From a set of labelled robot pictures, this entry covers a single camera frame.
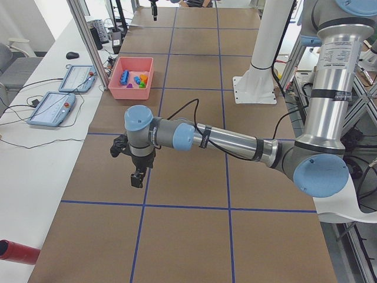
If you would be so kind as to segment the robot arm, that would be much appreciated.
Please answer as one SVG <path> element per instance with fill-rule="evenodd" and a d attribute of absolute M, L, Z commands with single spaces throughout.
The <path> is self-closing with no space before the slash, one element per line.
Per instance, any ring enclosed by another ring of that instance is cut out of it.
<path fill-rule="evenodd" d="M 270 140 L 218 129 L 196 120 L 156 117 L 144 105 L 124 115 L 122 152 L 132 158 L 131 185 L 143 186 L 156 150 L 188 151 L 196 144 L 214 147 L 240 160 L 262 162 L 286 175 L 303 193 L 326 198 L 340 192 L 349 179 L 341 141 L 352 98 L 362 43 L 376 30 L 375 1 L 306 1 L 301 39 L 320 45 L 302 134 L 294 141 Z"/>

